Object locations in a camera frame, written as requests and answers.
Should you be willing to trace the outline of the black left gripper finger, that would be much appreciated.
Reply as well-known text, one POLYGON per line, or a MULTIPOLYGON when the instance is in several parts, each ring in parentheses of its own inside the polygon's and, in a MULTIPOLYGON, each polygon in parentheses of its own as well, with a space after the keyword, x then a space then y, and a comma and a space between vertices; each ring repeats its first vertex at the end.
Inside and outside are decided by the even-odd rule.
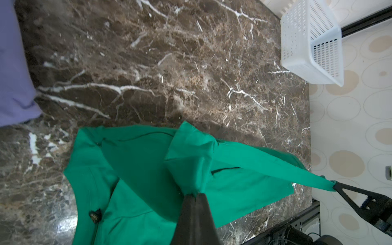
POLYGON ((172 245, 220 245, 207 196, 186 195, 177 221, 172 245))

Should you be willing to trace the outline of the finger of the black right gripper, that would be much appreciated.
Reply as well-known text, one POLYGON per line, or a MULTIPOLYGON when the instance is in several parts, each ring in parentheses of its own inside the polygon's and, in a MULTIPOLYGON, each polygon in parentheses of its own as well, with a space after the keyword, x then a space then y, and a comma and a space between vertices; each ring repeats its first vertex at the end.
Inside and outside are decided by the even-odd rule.
POLYGON ((333 188, 363 220, 373 227, 392 226, 391 198, 340 182, 335 182, 333 188))

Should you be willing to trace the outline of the green t-shirt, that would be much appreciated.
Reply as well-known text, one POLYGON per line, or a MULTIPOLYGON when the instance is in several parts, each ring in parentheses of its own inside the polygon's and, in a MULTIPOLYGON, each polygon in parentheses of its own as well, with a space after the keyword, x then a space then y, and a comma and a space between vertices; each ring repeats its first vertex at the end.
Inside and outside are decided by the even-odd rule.
POLYGON ((64 172, 76 197, 75 245, 168 245, 186 195, 205 194, 222 227, 294 193, 333 191, 285 152, 179 128, 81 128, 64 172))

